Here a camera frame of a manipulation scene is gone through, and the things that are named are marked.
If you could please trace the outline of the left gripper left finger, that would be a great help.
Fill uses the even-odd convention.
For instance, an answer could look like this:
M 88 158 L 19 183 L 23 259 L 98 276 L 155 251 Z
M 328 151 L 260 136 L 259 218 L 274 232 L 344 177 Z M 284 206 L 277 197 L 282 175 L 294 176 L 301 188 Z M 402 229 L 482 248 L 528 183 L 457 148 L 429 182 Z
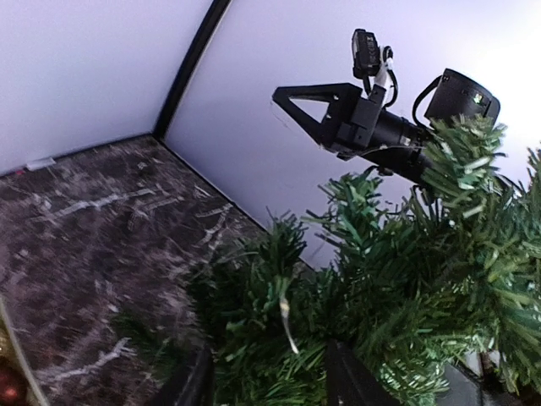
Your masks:
M 212 405 L 214 360 L 208 344 L 189 357 L 167 383 L 165 405 Z

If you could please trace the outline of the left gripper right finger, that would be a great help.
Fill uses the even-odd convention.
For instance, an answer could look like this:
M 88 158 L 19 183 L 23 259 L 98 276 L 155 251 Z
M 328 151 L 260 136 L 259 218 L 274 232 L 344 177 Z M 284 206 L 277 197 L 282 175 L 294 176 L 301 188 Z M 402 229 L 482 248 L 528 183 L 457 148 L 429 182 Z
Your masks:
M 328 405 L 400 405 L 345 343 L 336 340 L 327 343 L 325 368 Z

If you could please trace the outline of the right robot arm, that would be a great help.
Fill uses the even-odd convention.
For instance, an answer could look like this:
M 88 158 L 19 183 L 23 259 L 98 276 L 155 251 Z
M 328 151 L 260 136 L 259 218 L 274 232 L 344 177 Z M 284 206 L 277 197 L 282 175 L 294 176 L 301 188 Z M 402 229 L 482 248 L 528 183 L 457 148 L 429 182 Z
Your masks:
M 368 96 L 349 83 L 278 87 L 272 100 L 311 139 L 337 158 L 362 157 L 384 174 L 397 174 L 419 186 L 432 162 L 423 149 L 433 140 L 429 128 L 389 112 L 385 88 L 375 85 Z M 433 98 L 426 118 L 451 124 L 476 116 L 496 120 L 500 101 L 479 83 L 446 69 L 418 96 Z

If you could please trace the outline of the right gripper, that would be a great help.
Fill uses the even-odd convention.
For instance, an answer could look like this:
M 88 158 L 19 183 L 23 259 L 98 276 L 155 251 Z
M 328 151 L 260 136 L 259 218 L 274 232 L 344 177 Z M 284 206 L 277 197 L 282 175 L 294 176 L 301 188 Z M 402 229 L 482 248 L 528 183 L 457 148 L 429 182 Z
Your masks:
M 380 115 L 380 87 L 362 94 L 349 83 L 282 86 L 272 101 L 314 142 L 349 160 L 368 150 Z

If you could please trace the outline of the small green christmas tree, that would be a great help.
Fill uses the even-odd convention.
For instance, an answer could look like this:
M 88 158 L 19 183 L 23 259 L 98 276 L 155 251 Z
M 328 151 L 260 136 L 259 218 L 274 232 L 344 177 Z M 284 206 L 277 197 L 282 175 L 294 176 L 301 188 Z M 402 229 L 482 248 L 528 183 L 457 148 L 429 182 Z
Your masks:
M 503 129 L 482 118 L 436 123 L 427 189 L 380 207 L 381 178 L 331 180 L 329 205 L 309 213 L 336 259 L 304 270 L 305 226 L 274 220 L 193 271 L 186 289 L 214 360 L 212 405 L 328 405 L 327 343 L 345 343 L 400 405 L 433 405 L 447 365 L 500 358 L 480 384 L 504 403 L 540 402 L 540 152 L 528 185 L 494 165 Z M 123 312 L 118 334 L 167 383 L 199 348 Z

